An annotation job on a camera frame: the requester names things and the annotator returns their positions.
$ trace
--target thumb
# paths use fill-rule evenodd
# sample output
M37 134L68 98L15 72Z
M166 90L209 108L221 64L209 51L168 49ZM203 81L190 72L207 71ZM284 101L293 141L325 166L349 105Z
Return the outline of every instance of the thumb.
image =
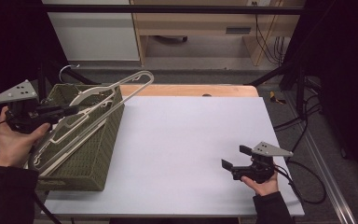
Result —
M255 188L255 182L254 182L253 179L251 179L251 178L249 178L249 177L243 175L243 176L241 177L241 181L242 181L243 183L245 183L245 185L249 186L251 189L254 189L254 188Z
M49 128L50 128L50 124L44 123L44 124L40 125L37 129L35 129L32 133L30 133L30 136L34 140L37 140L37 139L43 137L43 135L45 135L45 133L48 131Z

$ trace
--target floor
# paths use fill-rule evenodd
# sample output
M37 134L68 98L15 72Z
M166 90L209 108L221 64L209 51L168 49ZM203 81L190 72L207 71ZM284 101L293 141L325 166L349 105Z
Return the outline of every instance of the floor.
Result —
M138 63L126 62L81 62L81 67L77 71L98 82L115 82L133 71L145 69L155 74L155 83L241 85L265 75L275 67L277 65L268 60L264 60L260 66L252 66L249 54L238 36L189 36L187 42L154 36L149 40L144 67ZM296 87L292 91L280 91L280 79L272 78L257 87L259 95L265 100L273 126L296 117L289 104L296 97ZM310 77L310 80L318 82L316 77ZM271 91L274 91L279 102L270 100ZM313 94L312 90L305 90L306 98ZM310 100L308 108L313 105L315 109L322 109L318 106L317 98ZM302 122L277 131L280 146L293 148L304 125ZM338 215L339 212L334 206L334 195L329 194L321 204L305 203L306 215L297 217L296 223L358 223L358 164L356 161L341 157L340 145L320 111L309 116L307 134L299 142L292 158L293 161L298 161L314 173L320 174L311 156L313 148L310 147L310 142L313 142L321 152L353 220L345 220ZM322 187L317 178L294 164L289 164L289 169L305 199L318 201L323 197ZM37 219L35 223L47 223L46 218L38 214ZM83 221L78 220L76 223L107 223L106 220L82 219ZM241 223L255 223L255 218L245 217Z

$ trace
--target green basket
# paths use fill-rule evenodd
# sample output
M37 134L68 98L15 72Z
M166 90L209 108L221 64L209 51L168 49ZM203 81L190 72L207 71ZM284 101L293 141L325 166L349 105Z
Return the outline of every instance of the green basket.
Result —
M58 84L53 87L48 98L56 105L69 104L75 99L79 91L85 91L92 87L95 86ZM79 109L82 110L96 105L111 93L111 91L105 91L99 95L91 95L81 102ZM73 139L71 136L81 133L85 127L88 127L94 120L121 100L120 88L116 88L116 94L112 99L113 103L110 106L99 107L94 110L85 123L81 124L79 128L59 144L50 144L41 157L41 164L51 159L66 146ZM96 131L53 173L47 176L39 176L36 188L40 190L103 190L123 111L124 105L109 115L104 126ZM64 133L65 130L59 131L57 135L60 136Z

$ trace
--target white wall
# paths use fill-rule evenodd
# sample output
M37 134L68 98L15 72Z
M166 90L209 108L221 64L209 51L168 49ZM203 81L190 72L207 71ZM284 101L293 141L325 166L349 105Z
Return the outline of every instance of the white wall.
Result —
M43 0L44 4L128 5L128 0ZM69 61L139 61L130 13L49 13Z

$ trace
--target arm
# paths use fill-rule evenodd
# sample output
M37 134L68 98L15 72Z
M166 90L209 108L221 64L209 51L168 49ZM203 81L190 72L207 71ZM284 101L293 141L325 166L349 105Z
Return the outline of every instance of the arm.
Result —
M295 223L290 217L289 210L279 192L277 172L262 184L257 184L246 176L243 176L241 181L256 193L256 196L254 196L255 211L257 212L256 224Z
M0 223L33 223L38 172L21 169L32 145L48 130L43 124L33 133L10 130L3 108L0 116Z

